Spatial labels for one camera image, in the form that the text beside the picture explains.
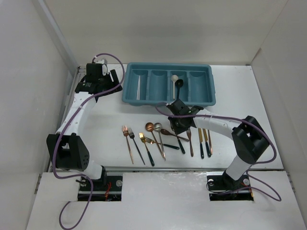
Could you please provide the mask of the gold knife green handle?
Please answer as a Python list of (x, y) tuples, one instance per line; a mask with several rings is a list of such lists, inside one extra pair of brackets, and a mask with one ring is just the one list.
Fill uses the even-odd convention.
[(202, 131), (201, 128), (198, 128), (198, 134), (199, 134), (199, 142), (200, 142), (200, 155), (201, 159), (204, 159), (204, 152), (203, 152), (203, 138), (202, 138)]
[(204, 138), (205, 138), (205, 146), (206, 146), (207, 156), (208, 156), (208, 158), (210, 158), (211, 157), (211, 150), (210, 150), (210, 147), (209, 147), (208, 135), (207, 135), (206, 129), (203, 128), (202, 130), (203, 130), (203, 134), (204, 134)]

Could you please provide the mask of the gold fork dark handle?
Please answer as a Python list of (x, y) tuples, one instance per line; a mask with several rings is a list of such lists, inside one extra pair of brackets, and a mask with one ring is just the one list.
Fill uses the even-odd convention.
[(178, 144), (179, 144), (179, 147), (180, 147), (180, 150), (181, 150), (182, 154), (185, 154), (186, 152), (184, 150), (184, 147), (183, 147), (183, 145), (181, 143), (181, 140), (180, 140), (179, 136), (176, 135), (176, 137), (177, 137), (177, 141), (178, 141)]

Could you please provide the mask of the copper round spoon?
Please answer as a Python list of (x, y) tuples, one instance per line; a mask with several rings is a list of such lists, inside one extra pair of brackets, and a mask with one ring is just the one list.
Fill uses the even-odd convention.
[(156, 145), (157, 145), (157, 147), (158, 147), (158, 149), (159, 149), (159, 151), (160, 151), (160, 153), (161, 153), (162, 158), (163, 158), (164, 160), (166, 160), (165, 154), (163, 153), (162, 149), (160, 148), (160, 146), (159, 146), (159, 144), (158, 144), (158, 141), (157, 141), (157, 139), (156, 139), (156, 137), (155, 137), (155, 135), (154, 135), (154, 124), (151, 123), (151, 122), (146, 123), (145, 129), (146, 129), (148, 132), (151, 132), (151, 134), (152, 134), (152, 136), (153, 136), (153, 138), (154, 138), (154, 141), (155, 141), (155, 143), (156, 143)]

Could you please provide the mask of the rose gold knife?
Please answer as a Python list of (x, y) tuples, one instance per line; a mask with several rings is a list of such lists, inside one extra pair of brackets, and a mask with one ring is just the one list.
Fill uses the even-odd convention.
[(212, 148), (212, 140), (211, 140), (210, 130), (208, 130), (207, 132), (208, 132), (209, 149), (210, 149), (210, 153), (212, 155), (213, 154), (213, 148)]

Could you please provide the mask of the black round spoon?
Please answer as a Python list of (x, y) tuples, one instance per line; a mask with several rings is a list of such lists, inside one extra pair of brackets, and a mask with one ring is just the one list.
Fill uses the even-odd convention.
[(182, 79), (178, 79), (176, 82), (175, 82), (175, 86), (177, 88), (177, 99), (179, 99), (179, 95), (180, 95), (180, 89), (181, 87), (183, 86), (184, 84), (184, 81)]

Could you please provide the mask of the white silver round spoon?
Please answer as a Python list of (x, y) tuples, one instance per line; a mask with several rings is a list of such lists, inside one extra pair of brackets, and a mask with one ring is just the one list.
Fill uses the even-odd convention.
[(171, 76), (171, 81), (173, 83), (173, 99), (175, 99), (175, 83), (178, 80), (178, 76), (177, 75), (172, 75)]

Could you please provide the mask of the blue plastic cutlery tray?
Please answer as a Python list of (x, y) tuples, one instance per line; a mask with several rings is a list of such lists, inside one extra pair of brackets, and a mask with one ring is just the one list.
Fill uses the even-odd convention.
[[(141, 76), (140, 99), (137, 100), (138, 76)], [(171, 76), (184, 81), (179, 98), (188, 106), (216, 104), (212, 68), (206, 64), (131, 62), (127, 65), (122, 101), (133, 106), (171, 103), (173, 83)]]

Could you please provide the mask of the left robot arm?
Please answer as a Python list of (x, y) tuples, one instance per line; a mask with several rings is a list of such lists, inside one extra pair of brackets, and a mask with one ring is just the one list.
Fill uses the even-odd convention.
[(90, 158), (81, 133), (86, 120), (102, 96), (122, 90), (117, 72), (104, 64), (88, 63), (86, 75), (75, 88), (67, 116), (55, 134), (47, 137), (47, 148), (55, 169), (77, 171), (91, 179), (96, 190), (107, 186), (105, 168)]

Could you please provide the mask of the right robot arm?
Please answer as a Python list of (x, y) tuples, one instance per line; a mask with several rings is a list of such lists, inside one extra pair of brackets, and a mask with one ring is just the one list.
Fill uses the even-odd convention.
[(224, 190), (234, 190), (245, 171), (258, 161), (269, 146), (262, 127), (252, 116), (243, 120), (223, 117), (200, 106), (189, 108), (180, 99), (168, 104), (167, 108), (172, 113), (168, 119), (176, 134), (194, 127), (213, 131), (233, 140), (236, 156), (223, 172)]

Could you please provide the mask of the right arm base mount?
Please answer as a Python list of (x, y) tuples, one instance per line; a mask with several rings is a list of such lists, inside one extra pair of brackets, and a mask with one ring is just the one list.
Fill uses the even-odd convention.
[(223, 175), (207, 175), (210, 201), (254, 201), (249, 177), (242, 175), (238, 181), (228, 181)]

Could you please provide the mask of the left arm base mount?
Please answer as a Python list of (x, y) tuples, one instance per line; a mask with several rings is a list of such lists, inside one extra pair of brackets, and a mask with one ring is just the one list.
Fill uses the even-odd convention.
[[(93, 180), (93, 192), (91, 201), (113, 202), (121, 201), (123, 173), (103, 171), (105, 174), (102, 179)], [(77, 194), (78, 201), (87, 201), (90, 192), (91, 184), (88, 179), (81, 177), (75, 180), (79, 184)]]

